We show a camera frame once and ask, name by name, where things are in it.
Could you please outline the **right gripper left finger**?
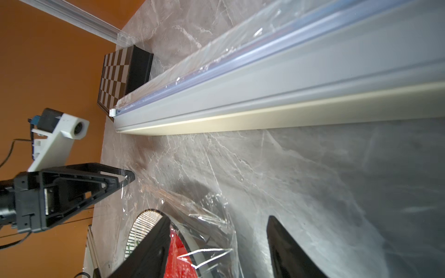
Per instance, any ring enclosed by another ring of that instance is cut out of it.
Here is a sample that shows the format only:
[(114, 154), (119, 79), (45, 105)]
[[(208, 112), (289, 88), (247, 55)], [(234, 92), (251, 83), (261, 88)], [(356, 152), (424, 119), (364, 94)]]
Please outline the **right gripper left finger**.
[(162, 278), (170, 246), (170, 218), (162, 217), (112, 278)]

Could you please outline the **cream plastic wrap dispenser box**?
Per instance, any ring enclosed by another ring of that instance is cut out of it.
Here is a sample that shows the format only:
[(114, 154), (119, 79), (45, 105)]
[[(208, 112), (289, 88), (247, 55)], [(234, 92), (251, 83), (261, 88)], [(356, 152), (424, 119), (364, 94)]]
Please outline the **cream plastic wrap dispenser box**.
[(148, 136), (444, 114), (443, 1), (276, 1), (110, 111)]

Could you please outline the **clear plastic wrap sheet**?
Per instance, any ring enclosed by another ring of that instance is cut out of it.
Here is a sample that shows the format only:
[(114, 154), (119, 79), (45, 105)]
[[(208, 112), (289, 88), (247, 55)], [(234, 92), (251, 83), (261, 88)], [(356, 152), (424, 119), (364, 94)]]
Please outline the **clear plastic wrap sheet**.
[(95, 234), (116, 240), (103, 258), (124, 259), (131, 226), (144, 210), (171, 216), (194, 239), (203, 262), (187, 268), (217, 278), (270, 278), (267, 222), (275, 216), (331, 278), (344, 278), (335, 245), (342, 200), (322, 176), (337, 176), (303, 153), (317, 129), (134, 136), (106, 122), (102, 161), (134, 171), (136, 180), (105, 201), (108, 220), (94, 220)]

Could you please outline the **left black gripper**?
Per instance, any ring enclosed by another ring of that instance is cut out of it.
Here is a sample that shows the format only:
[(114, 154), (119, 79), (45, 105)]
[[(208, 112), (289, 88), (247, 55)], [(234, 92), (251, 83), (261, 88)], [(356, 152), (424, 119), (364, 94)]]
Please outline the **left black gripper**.
[(133, 171), (100, 163), (21, 172), (1, 181), (1, 225), (18, 233), (47, 231), (134, 180)]

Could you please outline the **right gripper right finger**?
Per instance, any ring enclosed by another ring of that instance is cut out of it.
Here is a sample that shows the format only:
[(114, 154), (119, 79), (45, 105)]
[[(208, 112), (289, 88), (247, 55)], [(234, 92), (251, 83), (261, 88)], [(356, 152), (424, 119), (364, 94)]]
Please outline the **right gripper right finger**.
[(273, 215), (268, 218), (267, 238), (274, 277), (327, 278)]

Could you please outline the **patterned plate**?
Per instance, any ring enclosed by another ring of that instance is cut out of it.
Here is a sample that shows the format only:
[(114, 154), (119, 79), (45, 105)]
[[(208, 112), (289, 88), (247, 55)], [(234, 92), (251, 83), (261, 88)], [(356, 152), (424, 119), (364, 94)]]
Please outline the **patterned plate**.
[(178, 232), (188, 251), (187, 255), (191, 258), (192, 266), (197, 271), (198, 278), (215, 278), (217, 275), (214, 274), (214, 266), (210, 265), (210, 261), (216, 248), (209, 244), (210, 236), (205, 229), (194, 228), (189, 220), (180, 221), (173, 215), (154, 209), (143, 211), (134, 221), (126, 242), (124, 261), (164, 216), (170, 218), (170, 230), (174, 229)]

